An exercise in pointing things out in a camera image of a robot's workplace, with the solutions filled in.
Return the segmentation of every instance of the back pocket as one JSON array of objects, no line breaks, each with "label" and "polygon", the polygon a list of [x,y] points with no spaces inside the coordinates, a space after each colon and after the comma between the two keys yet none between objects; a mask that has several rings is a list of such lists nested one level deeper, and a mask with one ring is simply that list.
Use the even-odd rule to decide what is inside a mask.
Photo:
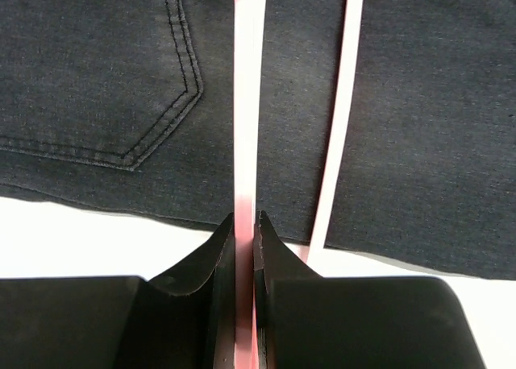
[{"label": "back pocket", "polygon": [[126,170],[202,92],[180,0],[0,0],[0,149]]}]

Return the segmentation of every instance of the dark denim pants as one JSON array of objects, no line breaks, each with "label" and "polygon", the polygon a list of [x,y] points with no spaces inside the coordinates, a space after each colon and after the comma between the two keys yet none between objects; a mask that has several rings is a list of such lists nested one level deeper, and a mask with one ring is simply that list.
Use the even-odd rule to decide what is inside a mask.
[{"label": "dark denim pants", "polygon": [[[344,2],[267,3],[258,208],[299,242]],[[0,23],[3,196],[232,211],[233,0],[0,0]],[[516,0],[365,0],[327,245],[516,279]]]}]

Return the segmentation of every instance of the denim fabric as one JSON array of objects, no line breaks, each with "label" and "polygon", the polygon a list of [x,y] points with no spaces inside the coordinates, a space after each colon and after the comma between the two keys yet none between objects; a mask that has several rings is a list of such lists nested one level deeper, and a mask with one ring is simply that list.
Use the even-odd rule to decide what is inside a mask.
[{"label": "denim fabric", "polygon": [[[107,2],[89,2],[92,22],[110,11]],[[152,100],[170,102],[168,94],[185,88],[177,67],[181,57],[173,57],[177,52],[183,61],[189,61],[189,54],[196,56],[190,72],[195,79],[197,61],[203,83],[198,102],[201,87],[189,92],[186,106],[173,108],[177,114],[189,110],[186,118],[176,125],[170,118],[158,123],[155,134],[162,139],[126,162],[91,152],[89,157],[82,153],[82,159],[88,158],[82,164],[50,147],[36,155],[4,146],[1,194],[193,226],[223,220],[232,210],[233,2],[181,2],[184,14],[179,6],[171,19],[182,19],[179,24],[188,28],[191,44],[185,34],[183,47],[171,46],[158,1],[122,0],[117,5],[126,8],[127,16],[119,21],[132,21],[138,31],[116,27],[98,48],[125,43],[146,47],[124,46],[102,55],[103,63],[83,72],[82,85],[90,93],[80,99],[70,100],[66,93],[57,100],[59,92],[46,93],[47,107],[60,105],[54,119],[42,116],[48,109],[35,106],[39,98],[24,99],[18,104],[33,107],[3,111],[0,130],[5,134],[8,126],[11,134],[24,139],[80,143],[97,151],[110,147],[120,155],[159,120],[158,110],[163,112],[166,102]],[[44,7],[51,12],[68,8],[56,2]],[[130,8],[138,8],[139,15],[131,17]],[[74,16],[86,12],[66,10]],[[296,241],[306,241],[313,225],[342,21],[343,0],[268,0],[258,208],[269,213],[280,236]],[[0,23],[2,33],[9,35],[18,27],[5,15]],[[104,26],[111,29],[109,23]],[[44,28],[34,31],[39,39],[49,33]],[[100,53],[89,50],[87,36],[84,30],[74,36],[82,49],[70,50],[67,59],[80,60],[82,50],[91,56]],[[37,40],[32,38],[26,49],[31,58],[19,62],[26,65],[26,77],[41,65],[34,57]],[[151,63],[149,56],[168,56],[169,65]],[[145,85],[124,79],[103,93],[102,84],[114,77],[112,60],[125,77]],[[141,65],[132,70],[128,61]],[[20,97],[28,91],[23,82],[17,88],[2,84],[2,96]],[[29,83],[35,93],[44,91],[45,81]],[[87,103],[91,99],[104,102],[100,114],[95,114],[99,109],[93,101]],[[68,114],[77,102],[86,106]],[[2,101],[4,109],[8,104]],[[516,0],[365,0],[352,114],[327,245],[447,272],[516,279],[515,105]],[[97,115],[102,122],[82,123],[84,115]],[[17,118],[34,120],[27,125]],[[62,121],[81,133],[63,128]]]}]

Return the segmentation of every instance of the stitching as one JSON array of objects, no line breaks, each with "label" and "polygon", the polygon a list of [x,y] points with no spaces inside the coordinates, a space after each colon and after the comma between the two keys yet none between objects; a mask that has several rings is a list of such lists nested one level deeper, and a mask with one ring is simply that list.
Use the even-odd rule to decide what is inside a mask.
[{"label": "stitching", "polygon": [[[169,0],[164,0],[164,4],[165,4],[166,11],[167,11],[167,17],[168,17],[168,20],[169,20],[170,33],[171,33],[171,36],[173,38],[173,42],[174,42],[174,45],[175,45],[175,48],[176,48],[177,59],[178,59],[179,64],[180,64],[181,77],[182,77],[183,82],[185,84],[185,90],[171,103],[171,105],[169,107],[167,107],[164,110],[163,113],[161,113],[161,115],[152,124],[152,126],[149,127],[142,134],[140,139],[132,147],[127,149],[125,152],[120,153],[120,152],[114,152],[114,151],[97,150],[97,149],[94,149],[94,148],[91,148],[91,147],[80,147],[80,146],[74,146],[74,145],[68,145],[68,144],[62,144],[62,143],[50,143],[50,142],[39,141],[39,140],[36,140],[36,139],[20,139],[20,138],[10,137],[10,136],[7,136],[7,135],[0,135],[0,139],[14,140],[15,142],[21,143],[22,145],[23,145],[23,143],[37,143],[37,144],[40,144],[40,145],[48,145],[48,146],[52,146],[52,147],[62,147],[62,148],[68,148],[68,149],[83,150],[83,151],[87,151],[88,153],[92,153],[92,154],[100,153],[100,154],[113,155],[113,156],[116,156],[120,162],[125,162],[124,160],[129,156],[129,154],[132,151],[141,151],[139,154],[138,153],[133,153],[135,158],[132,159],[132,161],[128,165],[126,165],[126,166],[132,166],[132,165],[136,164],[139,161],[139,158],[146,151],[148,151],[148,149],[152,148],[153,145],[156,143],[156,141],[158,141],[160,138],[162,138],[163,134],[171,126],[176,124],[177,120],[180,119],[183,116],[183,114],[184,114],[183,111],[188,109],[188,106],[191,103],[191,101],[194,100],[196,97],[198,97],[199,92],[200,92],[199,78],[198,78],[196,69],[194,67],[194,61],[193,61],[193,57],[192,57],[191,46],[189,45],[188,40],[186,39],[185,21],[184,21],[184,14],[182,12],[181,1],[180,0],[175,0],[175,7],[176,7],[176,10],[177,10],[177,17],[179,19],[179,25],[181,26],[181,33],[183,35],[183,40],[184,40],[184,44],[185,44],[185,50],[186,50],[186,53],[187,53],[187,55],[189,57],[190,67],[191,67],[191,70],[192,70],[192,73],[193,73],[193,78],[194,78],[194,81],[195,81],[195,87],[196,87],[197,91],[196,91],[196,93],[192,94],[193,95],[192,99],[185,105],[185,107],[183,107],[182,110],[178,111],[177,115],[175,115],[169,122],[167,122],[167,126],[164,129],[162,129],[161,131],[158,131],[157,136],[149,144],[145,145],[144,147],[139,147],[140,144],[142,143],[142,141],[144,139],[146,139],[152,133],[152,131],[155,129],[156,125],[162,121],[162,119],[167,114],[167,112],[169,112],[179,102],[179,100],[184,95],[186,95],[188,93],[188,90],[189,90],[189,88],[188,88],[188,81],[186,79],[185,68],[184,68],[184,65],[183,65],[181,54],[179,52],[176,32],[174,31],[174,26],[173,26],[173,22],[172,22],[172,12],[171,12],[170,7],[169,7]],[[29,152],[29,153],[30,152],[36,152],[36,153],[41,153],[41,154],[46,154],[46,155],[58,155],[58,156],[61,156],[61,157],[67,157],[67,158],[76,159],[76,160],[89,160],[90,162],[93,162],[95,164],[105,164],[107,166],[119,165],[119,164],[116,164],[114,161],[109,161],[109,160],[93,160],[93,159],[89,158],[87,155],[74,155],[74,154],[70,154],[70,153],[59,153],[59,152],[56,152],[55,150],[52,150],[52,149],[51,150],[42,150],[42,149],[37,149],[37,148],[32,148],[32,147],[29,147],[29,148],[16,147],[14,145],[0,145],[0,147],[7,147],[8,150],[11,149],[11,150],[17,150],[17,151],[25,151],[25,152]]]}]

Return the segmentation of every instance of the clothing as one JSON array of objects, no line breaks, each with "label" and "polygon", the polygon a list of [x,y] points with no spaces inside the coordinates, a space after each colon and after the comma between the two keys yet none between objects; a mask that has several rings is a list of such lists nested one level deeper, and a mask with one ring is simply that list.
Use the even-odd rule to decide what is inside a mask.
[{"label": "clothing", "polygon": [[[267,4],[257,208],[300,242],[343,2]],[[233,208],[232,8],[2,0],[0,193],[221,222]],[[515,104],[516,0],[365,0],[327,245],[516,279]]]}]

